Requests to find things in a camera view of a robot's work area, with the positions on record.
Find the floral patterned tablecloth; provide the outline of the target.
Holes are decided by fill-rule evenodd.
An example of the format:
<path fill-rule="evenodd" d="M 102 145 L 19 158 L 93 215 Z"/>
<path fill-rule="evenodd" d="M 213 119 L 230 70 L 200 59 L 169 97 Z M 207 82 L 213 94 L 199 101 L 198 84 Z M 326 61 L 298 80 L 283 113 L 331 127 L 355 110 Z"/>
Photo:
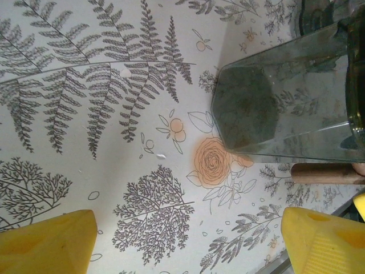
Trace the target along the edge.
<path fill-rule="evenodd" d="M 87 274 L 269 274 L 282 214 L 362 186 L 226 152 L 221 67 L 291 39 L 300 0 L 0 0 L 0 233 L 81 209 Z"/>

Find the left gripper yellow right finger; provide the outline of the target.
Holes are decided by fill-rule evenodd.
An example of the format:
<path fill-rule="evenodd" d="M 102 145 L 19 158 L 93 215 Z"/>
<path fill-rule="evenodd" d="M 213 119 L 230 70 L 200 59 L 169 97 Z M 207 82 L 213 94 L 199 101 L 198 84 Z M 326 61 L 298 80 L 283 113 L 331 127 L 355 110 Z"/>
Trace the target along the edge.
<path fill-rule="evenodd" d="M 287 207 L 281 233 L 294 274 L 365 274 L 365 224 Z"/>

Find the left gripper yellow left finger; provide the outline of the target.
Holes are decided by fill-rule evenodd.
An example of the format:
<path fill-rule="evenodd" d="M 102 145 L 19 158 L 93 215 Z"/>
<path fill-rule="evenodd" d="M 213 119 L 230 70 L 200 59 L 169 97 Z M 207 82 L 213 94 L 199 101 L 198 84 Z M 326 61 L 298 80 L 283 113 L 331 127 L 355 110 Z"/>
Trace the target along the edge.
<path fill-rule="evenodd" d="M 97 237 L 83 209 L 0 233 L 0 274 L 86 274 Z"/>

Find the dark grey dripper with handle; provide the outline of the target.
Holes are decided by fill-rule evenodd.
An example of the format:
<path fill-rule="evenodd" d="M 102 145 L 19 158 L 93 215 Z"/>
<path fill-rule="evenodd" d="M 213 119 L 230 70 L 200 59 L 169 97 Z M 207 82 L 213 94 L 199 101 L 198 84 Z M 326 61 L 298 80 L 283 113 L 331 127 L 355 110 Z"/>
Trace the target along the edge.
<path fill-rule="evenodd" d="M 338 23 L 222 68 L 212 113 L 225 148 L 292 159 L 296 183 L 365 184 L 365 146 L 346 107 L 347 34 Z"/>

